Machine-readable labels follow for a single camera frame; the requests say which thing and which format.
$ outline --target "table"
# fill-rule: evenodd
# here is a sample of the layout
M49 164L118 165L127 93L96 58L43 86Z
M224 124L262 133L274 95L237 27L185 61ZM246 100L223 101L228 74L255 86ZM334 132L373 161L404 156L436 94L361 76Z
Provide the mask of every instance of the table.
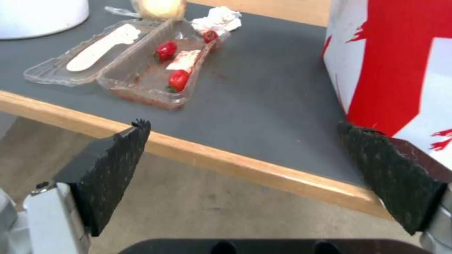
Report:
M128 1L96 0L90 18L74 29L0 41L0 110L96 138L127 128L135 118L148 119L154 131L146 152L390 218L335 133L344 115L320 59L329 1L192 2L263 16L244 14L243 27L208 57L183 109L124 101L97 84L66 88L23 79L25 69L124 19L106 13L105 5L130 8ZM190 4L186 16L207 11Z

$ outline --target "white surface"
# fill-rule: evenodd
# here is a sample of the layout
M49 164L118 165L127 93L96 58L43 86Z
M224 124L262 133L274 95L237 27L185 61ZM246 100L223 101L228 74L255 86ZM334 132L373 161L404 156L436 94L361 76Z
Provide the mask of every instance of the white surface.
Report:
M70 193L69 186L59 183L58 188L29 195L24 201L34 254L87 253L77 236L64 193Z
M346 113L361 74L366 40L346 42L353 38L357 28L366 20L366 0L355 0L348 5L342 1L333 1L326 33L327 37L333 35L325 52L325 64L330 70L328 73Z
M132 44L138 39L140 33L141 31L134 26L124 24L80 52L67 63L66 68L68 71L84 71L90 68L115 45Z
M193 28L205 33L208 30L217 31L218 35L222 34L222 30L232 31L242 26L240 12L233 11L225 6L211 8L207 17L193 19Z
M88 0L0 0L0 39L56 33L88 15Z

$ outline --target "floor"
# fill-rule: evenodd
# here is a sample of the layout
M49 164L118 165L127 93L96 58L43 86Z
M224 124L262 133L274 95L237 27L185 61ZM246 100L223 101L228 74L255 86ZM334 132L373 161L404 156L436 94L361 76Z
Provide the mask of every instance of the floor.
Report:
M18 118L0 141L0 186L20 204L91 140ZM90 253L117 253L149 238L391 238L418 244L394 221L145 154Z

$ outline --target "plastic container tray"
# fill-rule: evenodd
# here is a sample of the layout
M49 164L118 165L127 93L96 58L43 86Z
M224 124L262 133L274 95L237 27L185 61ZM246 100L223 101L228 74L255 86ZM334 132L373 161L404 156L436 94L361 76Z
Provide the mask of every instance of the plastic container tray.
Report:
M114 46L87 70L73 72L66 69L67 63L80 52L125 24L130 24L140 30L140 34L133 44L119 44ZM24 72L24 78L40 84L58 84L71 87L91 83L98 78L100 71L103 68L112 63L123 52L133 48L142 38L149 35L149 33L156 29L160 24L162 24L162 22L135 19L121 21L107 27L101 34L94 35L91 39L81 42L61 56L49 59L29 68Z
M202 64L211 49L228 36L229 33L224 32L218 40L205 44L202 35L189 22L167 20L103 69L98 82L123 99L168 109L180 107L192 96ZM168 90L172 71L166 67L171 61L160 63L153 57L155 49L170 40L178 44L176 55L182 50L201 50L184 90L177 93Z

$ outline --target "paper label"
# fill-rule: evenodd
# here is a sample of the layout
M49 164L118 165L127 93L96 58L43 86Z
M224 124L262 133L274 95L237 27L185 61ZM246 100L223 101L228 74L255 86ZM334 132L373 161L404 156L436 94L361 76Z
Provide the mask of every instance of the paper label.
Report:
M185 70L190 73L201 50L181 51L174 61L166 67L167 70Z

